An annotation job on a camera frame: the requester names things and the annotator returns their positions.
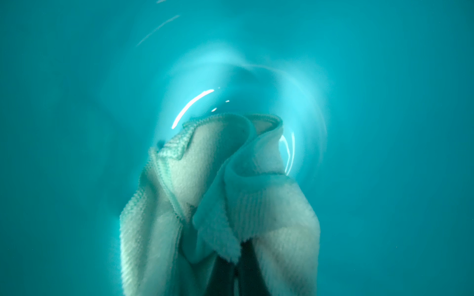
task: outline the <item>blue background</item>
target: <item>blue background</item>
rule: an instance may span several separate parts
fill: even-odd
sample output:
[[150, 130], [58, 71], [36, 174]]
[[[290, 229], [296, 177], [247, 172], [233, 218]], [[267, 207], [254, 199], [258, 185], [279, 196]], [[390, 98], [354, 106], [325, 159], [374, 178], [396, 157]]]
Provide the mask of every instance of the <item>blue background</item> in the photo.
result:
[[0, 14], [0, 295], [121, 295], [118, 214], [165, 99], [145, 89], [223, 39], [321, 69], [326, 152], [295, 175], [321, 224], [319, 295], [474, 295], [472, 1], [17, 0]]

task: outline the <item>white towel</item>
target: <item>white towel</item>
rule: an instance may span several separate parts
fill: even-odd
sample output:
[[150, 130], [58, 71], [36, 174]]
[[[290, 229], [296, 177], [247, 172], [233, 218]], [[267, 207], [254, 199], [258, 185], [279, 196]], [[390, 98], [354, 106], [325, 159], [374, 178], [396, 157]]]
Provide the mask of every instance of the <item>white towel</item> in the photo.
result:
[[219, 255], [237, 263], [252, 238], [273, 296], [316, 294], [319, 222], [284, 174], [272, 115], [193, 120], [150, 149], [120, 216], [126, 296], [202, 296]]

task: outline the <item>microfiber towel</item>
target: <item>microfiber towel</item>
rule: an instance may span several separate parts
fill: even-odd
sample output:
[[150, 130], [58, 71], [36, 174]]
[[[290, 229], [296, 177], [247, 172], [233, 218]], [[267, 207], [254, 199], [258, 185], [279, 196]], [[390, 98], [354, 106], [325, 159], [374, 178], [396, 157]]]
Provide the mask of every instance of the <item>microfiber towel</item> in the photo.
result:
[[282, 120], [218, 114], [151, 148], [120, 215], [126, 296], [202, 296], [217, 256], [237, 264], [252, 239], [273, 296], [316, 295], [319, 222], [286, 176]]

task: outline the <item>towel fold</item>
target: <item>towel fold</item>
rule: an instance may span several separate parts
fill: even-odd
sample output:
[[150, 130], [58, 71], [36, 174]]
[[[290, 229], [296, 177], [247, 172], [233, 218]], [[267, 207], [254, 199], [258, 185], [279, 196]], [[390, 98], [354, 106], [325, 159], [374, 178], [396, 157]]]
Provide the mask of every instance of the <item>towel fold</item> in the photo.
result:
[[252, 239], [271, 295], [315, 295], [319, 222], [284, 173], [272, 115], [192, 120], [150, 161], [120, 216], [126, 296], [202, 296], [217, 256]]

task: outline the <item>towel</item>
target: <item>towel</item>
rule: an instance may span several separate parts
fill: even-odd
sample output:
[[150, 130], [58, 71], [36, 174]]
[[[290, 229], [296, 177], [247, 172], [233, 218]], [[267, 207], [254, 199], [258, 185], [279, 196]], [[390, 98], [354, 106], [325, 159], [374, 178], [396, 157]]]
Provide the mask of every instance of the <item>towel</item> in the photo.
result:
[[202, 296], [217, 256], [237, 264], [252, 239], [273, 296], [313, 296], [319, 221], [284, 173], [283, 121], [218, 114], [149, 150], [120, 215], [126, 296]]

